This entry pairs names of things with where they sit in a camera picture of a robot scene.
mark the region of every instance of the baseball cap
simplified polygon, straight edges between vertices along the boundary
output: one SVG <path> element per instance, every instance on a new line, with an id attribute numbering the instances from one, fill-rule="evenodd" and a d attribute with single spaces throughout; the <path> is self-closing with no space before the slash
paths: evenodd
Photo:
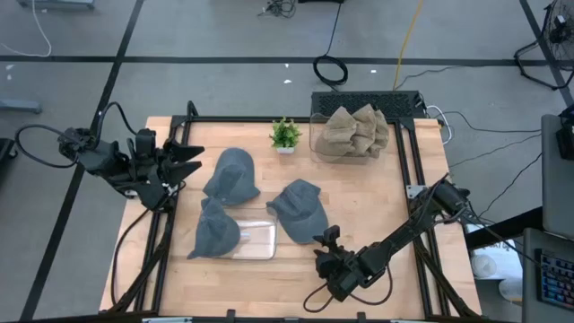
<path id="1" fill-rule="evenodd" d="M 239 148 L 223 151 L 213 176 L 204 187 L 204 193 L 218 199 L 223 205 L 238 205 L 259 195 L 251 155 Z"/>
<path id="2" fill-rule="evenodd" d="M 289 184 L 267 210 L 275 213 L 289 237 L 299 243 L 313 242 L 313 236 L 323 234 L 329 223 L 319 201 L 321 188 L 297 179 Z"/>
<path id="3" fill-rule="evenodd" d="M 239 226 L 212 197 L 201 201 L 201 215 L 196 229 L 196 246 L 187 259 L 219 257 L 232 251 L 238 244 Z"/>

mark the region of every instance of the wooden tabletop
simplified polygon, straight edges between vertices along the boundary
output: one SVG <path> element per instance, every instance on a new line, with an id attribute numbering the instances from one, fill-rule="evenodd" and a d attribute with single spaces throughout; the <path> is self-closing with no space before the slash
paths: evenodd
<path id="1" fill-rule="evenodd" d="M 440 179 L 448 165 L 440 139 L 439 126 L 433 119 L 415 120 L 416 134 L 428 184 Z M 169 117 L 148 118 L 147 126 L 157 132 L 162 144 L 170 129 Z M 315 271 L 313 249 L 318 244 L 295 244 L 279 225 L 277 249 L 271 260 L 231 260 L 196 258 L 187 260 L 195 244 L 196 224 L 201 213 L 200 201 L 205 183 L 213 175 L 215 164 L 225 148 L 239 147 L 248 151 L 255 162 L 256 186 L 260 196 L 248 207 L 262 208 L 295 179 L 320 187 L 319 198 L 329 224 L 341 227 L 339 243 L 358 250 L 373 241 L 383 240 L 407 218 L 404 184 L 397 155 L 394 131 L 390 131 L 387 149 L 378 159 L 366 165 L 317 162 L 309 149 L 309 125 L 301 124 L 303 133 L 293 155 L 279 155 L 271 147 L 271 126 L 265 123 L 198 122 L 191 126 L 189 144 L 202 145 L 205 152 L 196 157 L 203 167 L 186 179 L 180 193 L 170 257 L 163 285 L 161 315 L 225 316 L 235 309 L 239 317 L 356 318 L 364 311 L 369 319 L 422 319 L 421 294 L 412 245 L 396 253 L 390 262 L 394 290 L 383 305 L 367 306 L 351 298 L 333 301 L 318 314 L 307 313 L 302 302 L 324 283 Z M 404 132 L 412 183 L 414 166 L 408 134 Z M 138 200 L 126 203 L 120 232 L 144 210 Z M 121 295 L 138 274 L 144 256 L 151 216 L 148 215 L 129 233 L 118 258 L 117 296 Z M 435 228 L 443 272 L 470 308 L 481 312 L 465 238 L 458 223 Z M 435 283 L 428 273 L 432 305 L 439 313 Z M 148 282 L 145 308 L 150 308 L 155 273 Z M 369 289 L 358 288 L 355 294 L 368 301 L 381 300 L 388 290 L 384 275 Z M 323 305 L 329 293 L 317 293 L 309 303 L 311 309 Z M 101 305 L 111 306 L 109 279 Z"/>

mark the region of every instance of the clear plastic container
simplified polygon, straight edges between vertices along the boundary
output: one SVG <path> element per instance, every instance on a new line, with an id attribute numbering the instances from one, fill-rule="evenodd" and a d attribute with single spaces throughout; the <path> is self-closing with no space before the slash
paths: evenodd
<path id="1" fill-rule="evenodd" d="M 370 159 L 369 156 L 349 156 L 346 154 L 332 154 L 320 152 L 317 149 L 317 140 L 323 135 L 325 123 L 330 117 L 320 113 L 314 113 L 309 119 L 309 148 L 311 150 L 311 160 L 314 162 L 342 163 L 353 165 L 365 165 Z"/>
<path id="2" fill-rule="evenodd" d="M 235 249 L 219 258 L 266 260 L 275 256 L 277 218 L 265 208 L 223 207 L 239 225 L 241 237 Z"/>

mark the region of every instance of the gray floor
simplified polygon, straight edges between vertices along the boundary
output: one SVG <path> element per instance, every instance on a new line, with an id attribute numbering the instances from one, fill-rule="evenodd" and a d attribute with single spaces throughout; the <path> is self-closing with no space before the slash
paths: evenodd
<path id="1" fill-rule="evenodd" d="M 530 0 L 539 23 L 548 0 Z M 115 56 L 135 0 L 98 0 L 96 10 L 39 12 L 58 56 Z M 331 54 L 341 57 L 397 57 L 416 7 L 415 0 L 348 0 L 341 11 Z M 336 4 L 300 4 L 291 20 L 256 17 L 265 0 L 146 0 L 127 49 L 129 56 L 313 57 L 328 45 Z M 27 52 L 44 52 L 30 9 L 13 0 L 0 3 L 0 42 Z M 510 59 L 534 40 L 518 0 L 434 0 L 426 2 L 405 57 Z M 0 56 L 8 55 L 0 47 Z M 544 59 L 540 49 L 527 58 Z M 4 68 L 13 65 L 9 70 Z M 442 66 L 405 65 L 402 76 Z M 28 123 L 87 127 L 100 100 L 109 63 L 0 63 L 0 98 L 38 100 L 44 113 L 0 112 L 0 136 L 13 136 Z M 327 73 L 336 73 L 327 67 Z M 345 91 L 389 90 L 393 65 L 349 65 Z M 548 67 L 528 71 L 553 81 Z M 478 127 L 535 129 L 546 113 L 566 108 L 553 92 L 520 76 L 514 66 L 459 68 L 409 80 L 428 104 L 463 112 Z M 134 127 L 148 116 L 184 113 L 193 100 L 202 115 L 292 115 L 309 113 L 313 91 L 329 91 L 308 64 L 123 64 L 111 99 L 122 103 Z M 110 112 L 104 139 L 127 137 Z M 448 115 L 454 139 L 446 145 L 455 163 L 527 135 L 476 133 Z M 24 137 L 37 153 L 62 162 L 55 137 Z M 452 169 L 472 191 L 481 212 L 540 152 L 538 140 Z M 34 275 L 62 205 L 72 170 L 53 170 L 21 156 L 0 189 L 0 321 L 20 317 Z M 504 220 L 541 203 L 540 163 L 535 164 L 485 217 Z M 68 226 L 36 318 L 95 313 L 108 273 L 124 200 L 88 175 Z M 520 308 L 505 302 L 496 284 L 479 283 L 485 314 L 520 321 Z"/>

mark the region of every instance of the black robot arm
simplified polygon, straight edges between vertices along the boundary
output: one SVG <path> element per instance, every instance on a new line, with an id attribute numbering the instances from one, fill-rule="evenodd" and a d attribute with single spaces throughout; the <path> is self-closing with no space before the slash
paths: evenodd
<path id="1" fill-rule="evenodd" d="M 337 245 L 336 239 L 340 235 L 340 228 L 337 225 L 328 228 L 323 236 L 314 237 L 322 246 L 329 249 L 328 252 L 315 250 L 319 277 L 326 279 L 328 291 L 338 301 L 344 301 L 357 286 L 363 288 L 371 286 L 385 273 L 390 258 L 400 249 L 436 224 L 455 222 L 464 213 L 471 212 L 466 199 L 468 194 L 467 190 L 456 188 L 446 180 L 446 176 L 443 177 L 410 201 L 411 217 L 403 225 L 384 240 L 363 247 L 357 253 Z M 422 256 L 428 254 L 426 250 L 415 249 L 415 251 Z M 427 258 L 425 263 L 427 266 L 433 266 L 430 270 L 434 275 L 442 276 L 439 270 L 435 270 L 437 268 L 431 258 Z M 457 303 L 455 304 L 457 310 L 461 309 L 463 314 L 468 316 L 476 315 L 463 302 L 461 304 L 462 300 L 456 295 L 452 286 L 446 278 L 442 278 L 444 276 L 439 277 L 438 282 L 447 285 L 445 286 L 447 296 L 452 296 L 454 300 L 451 301 Z"/>

